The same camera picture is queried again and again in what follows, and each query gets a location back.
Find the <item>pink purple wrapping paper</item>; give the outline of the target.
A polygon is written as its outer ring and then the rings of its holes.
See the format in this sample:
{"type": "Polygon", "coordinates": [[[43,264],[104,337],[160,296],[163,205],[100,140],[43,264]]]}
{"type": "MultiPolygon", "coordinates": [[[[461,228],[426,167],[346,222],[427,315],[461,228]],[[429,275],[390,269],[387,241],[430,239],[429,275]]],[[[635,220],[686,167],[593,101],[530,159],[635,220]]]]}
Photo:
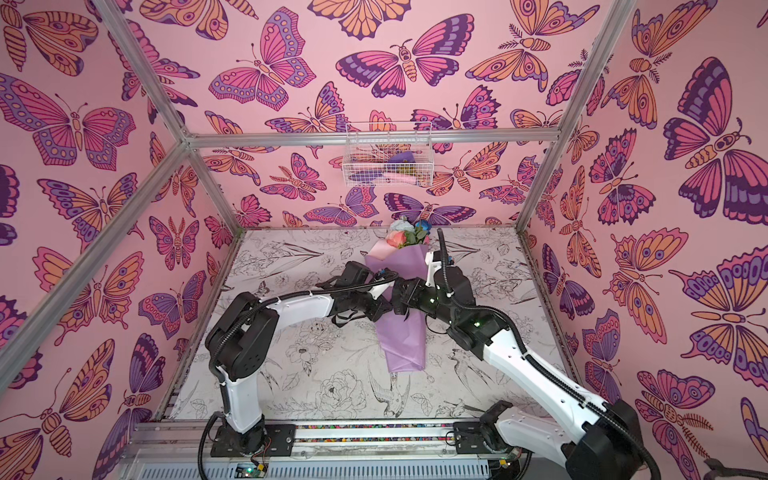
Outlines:
{"type": "MultiPolygon", "coordinates": [[[[378,240],[365,256],[366,266],[374,272],[389,269],[404,280],[425,279],[427,265],[424,245],[396,249],[386,240],[378,240]]],[[[390,373],[422,371],[426,363],[425,315],[408,307],[402,286],[389,288],[383,297],[392,309],[383,314],[375,328],[390,373]]]]}

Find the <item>blue fake flower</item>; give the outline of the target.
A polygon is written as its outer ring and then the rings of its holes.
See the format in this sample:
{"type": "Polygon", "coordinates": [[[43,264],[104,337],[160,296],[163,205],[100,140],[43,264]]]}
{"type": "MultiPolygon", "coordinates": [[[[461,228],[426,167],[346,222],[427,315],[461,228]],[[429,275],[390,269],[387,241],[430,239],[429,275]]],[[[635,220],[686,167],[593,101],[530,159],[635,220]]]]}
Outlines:
{"type": "Polygon", "coordinates": [[[414,232],[418,238],[425,238],[431,231],[431,224],[427,220],[418,220],[414,224],[414,232]]]}

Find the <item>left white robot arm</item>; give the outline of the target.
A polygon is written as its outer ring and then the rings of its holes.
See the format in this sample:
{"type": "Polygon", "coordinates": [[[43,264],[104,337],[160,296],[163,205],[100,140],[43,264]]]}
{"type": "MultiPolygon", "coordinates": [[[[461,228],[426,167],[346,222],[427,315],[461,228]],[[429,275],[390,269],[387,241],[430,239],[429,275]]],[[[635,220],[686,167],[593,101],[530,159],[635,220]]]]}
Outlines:
{"type": "Polygon", "coordinates": [[[378,272],[359,262],[313,289],[260,298],[238,294],[205,339],[208,369],[215,377],[223,407],[208,420],[199,447],[210,443],[214,457],[251,456],[267,448],[267,428],[259,394],[259,372],[280,330],[305,321],[329,318],[345,325],[357,318],[380,319],[392,310],[384,298],[398,275],[378,272]]]}

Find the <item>black ribbon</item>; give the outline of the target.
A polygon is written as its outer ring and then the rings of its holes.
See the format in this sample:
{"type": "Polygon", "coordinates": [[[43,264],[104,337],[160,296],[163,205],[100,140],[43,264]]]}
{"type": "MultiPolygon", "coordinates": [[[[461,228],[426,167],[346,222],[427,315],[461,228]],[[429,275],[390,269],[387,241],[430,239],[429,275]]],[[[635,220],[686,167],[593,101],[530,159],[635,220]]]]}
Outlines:
{"type": "Polygon", "coordinates": [[[389,313],[407,320],[419,279],[404,279],[389,269],[378,273],[361,270],[333,277],[318,287],[331,294],[330,318],[341,328],[355,320],[376,323],[389,313]]]}

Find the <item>pink fake rose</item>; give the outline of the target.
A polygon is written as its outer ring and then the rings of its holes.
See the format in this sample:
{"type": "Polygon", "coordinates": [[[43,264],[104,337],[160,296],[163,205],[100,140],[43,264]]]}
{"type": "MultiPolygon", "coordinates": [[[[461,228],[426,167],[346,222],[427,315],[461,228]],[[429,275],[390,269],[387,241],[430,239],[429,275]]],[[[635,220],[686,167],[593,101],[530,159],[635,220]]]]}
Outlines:
{"type": "Polygon", "coordinates": [[[400,230],[390,231],[386,237],[386,242],[394,249],[401,249],[408,245],[407,232],[400,230]]]}

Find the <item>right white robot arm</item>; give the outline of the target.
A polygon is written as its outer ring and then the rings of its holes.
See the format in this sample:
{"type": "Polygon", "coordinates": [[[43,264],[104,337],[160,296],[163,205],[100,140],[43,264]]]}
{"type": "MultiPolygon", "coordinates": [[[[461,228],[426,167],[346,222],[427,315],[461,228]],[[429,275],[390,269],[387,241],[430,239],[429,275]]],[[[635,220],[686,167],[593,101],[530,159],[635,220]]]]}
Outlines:
{"type": "Polygon", "coordinates": [[[446,323],[448,336],[459,347],[522,387],[564,435],[558,440],[540,427],[515,427],[498,418],[494,429],[505,444],[560,464],[572,479],[631,479],[641,467],[647,467],[651,478],[660,478],[633,407],[623,400],[609,402],[545,361],[525,344],[506,312],[475,302],[458,267],[442,266],[436,273],[436,279],[395,280],[394,307],[419,310],[446,323]]]}

